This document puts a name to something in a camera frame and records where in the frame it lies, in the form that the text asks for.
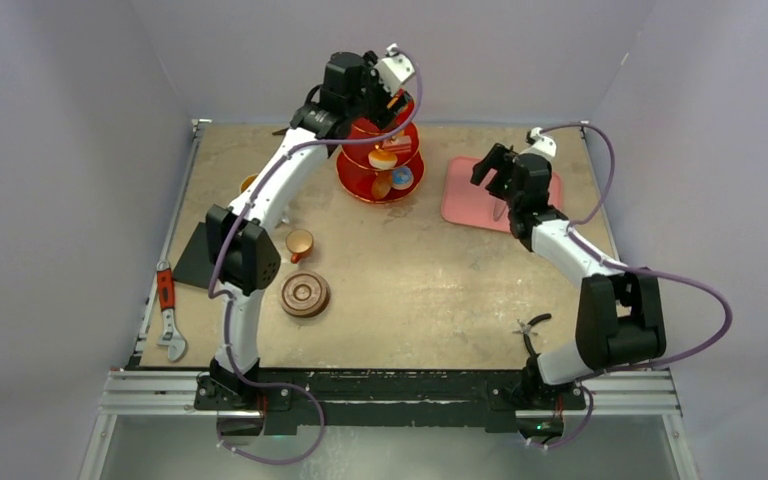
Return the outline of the pink layered cake slice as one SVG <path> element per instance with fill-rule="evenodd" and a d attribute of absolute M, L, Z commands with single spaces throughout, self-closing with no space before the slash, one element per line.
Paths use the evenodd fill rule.
<path fill-rule="evenodd" d="M 406 155 L 413 151 L 413 139 L 410 135 L 395 135 L 381 143 L 381 149 L 395 155 Z"/>

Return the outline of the yellow frosted donut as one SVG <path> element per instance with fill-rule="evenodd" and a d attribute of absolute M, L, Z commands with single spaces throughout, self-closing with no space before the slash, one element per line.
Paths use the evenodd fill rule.
<path fill-rule="evenodd" d="M 387 171 L 393 169 L 397 165 L 398 156 L 392 152 L 375 149 L 368 153 L 367 160 L 373 169 Z"/>

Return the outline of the red three-tier cake stand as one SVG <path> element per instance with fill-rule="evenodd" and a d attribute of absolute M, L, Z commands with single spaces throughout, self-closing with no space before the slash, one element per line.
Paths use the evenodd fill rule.
<path fill-rule="evenodd" d="M 339 183 L 353 197 L 374 204 L 398 201 L 419 185 L 425 172 L 416 125 L 408 121 L 415 102 L 410 100 L 394 121 L 404 130 L 370 143 L 370 138 L 384 133 L 367 119 L 352 124 L 351 145 L 341 148 L 336 160 Z"/>

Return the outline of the pink serving tray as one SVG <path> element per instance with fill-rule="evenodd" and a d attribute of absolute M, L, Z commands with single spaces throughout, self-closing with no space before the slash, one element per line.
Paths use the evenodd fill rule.
<path fill-rule="evenodd" d="M 457 157 L 448 166 L 444 181 L 441 214 L 444 220 L 469 227 L 494 230 L 512 234 L 515 238 L 526 240 L 537 225 L 550 220 L 565 220 L 561 211 L 561 187 L 558 176 L 553 172 L 550 183 L 550 209 L 538 215 L 520 215 L 510 213 L 499 222 L 492 219 L 492 210 L 496 198 L 492 197 L 483 185 L 470 183 L 472 167 L 479 159 Z"/>

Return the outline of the blue frosted donut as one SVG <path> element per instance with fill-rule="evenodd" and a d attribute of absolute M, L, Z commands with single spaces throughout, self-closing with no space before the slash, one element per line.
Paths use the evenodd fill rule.
<path fill-rule="evenodd" d="M 414 184 L 414 174 L 407 165 L 401 166 L 391 171 L 391 188 L 398 191 L 410 189 Z"/>

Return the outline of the brown bread roll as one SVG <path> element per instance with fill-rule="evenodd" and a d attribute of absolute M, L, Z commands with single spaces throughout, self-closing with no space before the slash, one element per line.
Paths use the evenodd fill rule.
<path fill-rule="evenodd" d="M 392 189 L 392 176 L 389 171 L 378 172 L 372 181 L 370 192 L 375 201 L 384 200 Z"/>

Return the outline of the white mug with tea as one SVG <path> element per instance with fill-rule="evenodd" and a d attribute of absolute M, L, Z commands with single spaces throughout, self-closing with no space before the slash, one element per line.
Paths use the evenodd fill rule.
<path fill-rule="evenodd" d="M 246 221 L 258 220 L 269 230 L 289 225 L 289 205 L 299 182 L 288 173 L 251 174 L 240 185 L 240 194 L 230 204 L 233 213 Z"/>

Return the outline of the small copper cup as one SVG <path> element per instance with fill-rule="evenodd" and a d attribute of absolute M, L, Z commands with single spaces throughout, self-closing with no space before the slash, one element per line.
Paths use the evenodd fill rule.
<path fill-rule="evenodd" d="M 285 238 L 285 246 L 290 254 L 290 262 L 298 264 L 312 253 L 315 240 L 313 234 L 306 229 L 295 229 Z"/>

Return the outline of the black serving tongs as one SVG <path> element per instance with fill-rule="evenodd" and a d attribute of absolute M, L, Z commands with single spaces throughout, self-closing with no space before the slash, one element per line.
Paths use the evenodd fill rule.
<path fill-rule="evenodd" d="M 492 219 L 494 222 L 499 222 L 506 215 L 507 204 L 504 200 L 497 199 L 494 203 L 492 210 Z"/>

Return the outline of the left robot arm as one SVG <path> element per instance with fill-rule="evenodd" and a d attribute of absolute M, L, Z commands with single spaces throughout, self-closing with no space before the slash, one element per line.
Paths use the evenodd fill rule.
<path fill-rule="evenodd" d="M 253 183 L 228 206 L 212 206 L 205 218 L 209 259 L 207 291 L 221 299 L 223 319 L 209 378 L 232 408 L 257 399 L 257 346 L 262 299 L 275 280 L 281 256 L 271 234 L 308 176 L 342 146 L 355 144 L 352 124 L 366 119 L 380 129 L 370 143 L 405 129 L 396 117 L 408 104 L 419 106 L 422 92 L 405 92 L 421 75 L 413 57 L 395 44 L 383 55 L 337 52 L 292 115 L 276 152 Z"/>

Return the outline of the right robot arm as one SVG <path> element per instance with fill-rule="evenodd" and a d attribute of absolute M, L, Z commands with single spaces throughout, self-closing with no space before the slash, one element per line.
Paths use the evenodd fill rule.
<path fill-rule="evenodd" d="M 657 278 L 631 272 L 576 235 L 572 222 L 549 201 L 551 154 L 537 145 L 517 153 L 496 143 L 470 177 L 507 206 L 511 235 L 579 289 L 574 339 L 531 354 L 518 385 L 507 392 L 511 403 L 536 407 L 589 374 L 657 359 L 666 350 Z"/>

